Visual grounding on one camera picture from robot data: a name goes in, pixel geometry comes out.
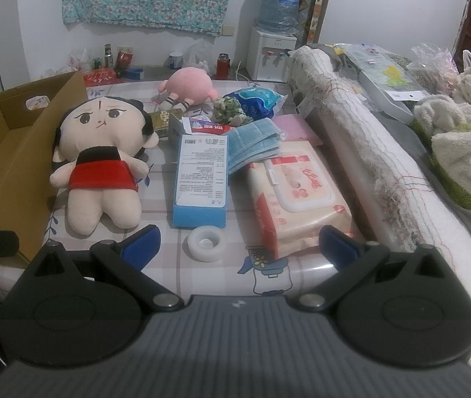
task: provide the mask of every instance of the doll's black hair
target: doll's black hair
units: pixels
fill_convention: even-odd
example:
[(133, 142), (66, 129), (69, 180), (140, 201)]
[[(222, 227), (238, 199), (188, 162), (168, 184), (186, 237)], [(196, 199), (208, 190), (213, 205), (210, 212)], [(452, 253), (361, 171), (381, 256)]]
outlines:
[[(141, 129), (141, 132), (143, 133), (143, 136), (151, 136), (153, 133), (154, 133), (154, 126), (152, 124), (152, 118), (150, 117), (150, 115), (148, 113), (146, 113), (143, 109), (143, 103), (140, 102), (139, 100), (134, 100), (134, 99), (122, 99), (121, 97), (110, 97), (110, 96), (107, 96), (106, 97), (107, 99), (114, 99), (114, 100), (119, 100), (121, 102), (125, 102), (125, 103), (128, 103), (128, 104), (131, 104), (132, 106), (134, 106), (135, 108), (138, 109), (138, 111), (141, 112), (141, 114), (143, 115), (143, 118), (145, 119), (145, 124), (143, 125), (143, 128)], [(56, 147), (58, 147), (59, 143), (60, 143), (60, 138), (62, 136), (62, 124), (64, 123), (65, 119), (67, 118), (67, 116), (72, 113), (75, 109), (77, 109), (78, 107), (88, 103), (88, 102), (91, 102), (93, 100), (97, 100), (97, 99), (101, 99), (100, 97), (97, 97), (95, 99), (90, 99), (90, 100), (86, 100), (86, 102), (84, 103), (81, 103), (80, 105), (78, 106), (75, 106), (75, 107), (72, 107), (69, 111), (67, 111), (63, 116), (62, 116), (62, 119), (60, 120), (60, 122), (58, 123), (58, 127), (56, 128), (56, 131), (55, 131), (55, 139), (53, 141), (53, 152), (55, 150)], [(141, 148), (138, 153), (135, 155), (135, 157), (138, 157), (140, 156), (141, 154), (143, 154), (143, 152), (145, 151), (145, 148)], [(56, 162), (53, 162), (53, 171), (57, 170), (60, 166), (63, 166), (67, 163), (67, 161), (64, 161), (64, 162), (60, 162), (60, 163), (56, 163)]]

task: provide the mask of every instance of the red and black doll outfit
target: red and black doll outfit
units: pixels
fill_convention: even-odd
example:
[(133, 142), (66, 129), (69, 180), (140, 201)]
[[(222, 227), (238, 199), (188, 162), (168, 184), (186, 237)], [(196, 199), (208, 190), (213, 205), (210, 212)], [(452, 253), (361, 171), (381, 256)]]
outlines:
[(70, 176), (69, 189), (138, 191), (138, 185), (115, 146), (94, 146), (79, 154)]

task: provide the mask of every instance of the electrical outlet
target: electrical outlet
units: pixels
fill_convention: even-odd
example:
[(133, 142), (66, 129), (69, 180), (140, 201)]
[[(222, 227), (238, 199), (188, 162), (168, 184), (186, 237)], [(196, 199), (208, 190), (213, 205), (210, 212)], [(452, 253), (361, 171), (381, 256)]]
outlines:
[(234, 26), (223, 24), (223, 29), (221, 30), (221, 36), (233, 36), (234, 35)]

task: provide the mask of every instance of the blue face mask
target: blue face mask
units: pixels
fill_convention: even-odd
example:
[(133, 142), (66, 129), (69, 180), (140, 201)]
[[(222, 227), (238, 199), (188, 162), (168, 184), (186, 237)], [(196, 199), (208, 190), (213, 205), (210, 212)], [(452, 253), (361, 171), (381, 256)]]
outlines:
[(231, 129), (228, 136), (228, 175), (245, 165), (279, 155), (279, 129), (271, 119)]

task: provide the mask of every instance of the gray ribbed plate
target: gray ribbed plate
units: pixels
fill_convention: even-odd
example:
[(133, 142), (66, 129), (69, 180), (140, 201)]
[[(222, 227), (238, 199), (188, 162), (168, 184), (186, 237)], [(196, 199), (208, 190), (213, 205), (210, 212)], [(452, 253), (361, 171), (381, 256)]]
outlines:
[(181, 311), (154, 315), (130, 347), (98, 364), (12, 364), (0, 397), (471, 398), (471, 368), (377, 364), (341, 341), (325, 316), (298, 312), (281, 296), (195, 296)]

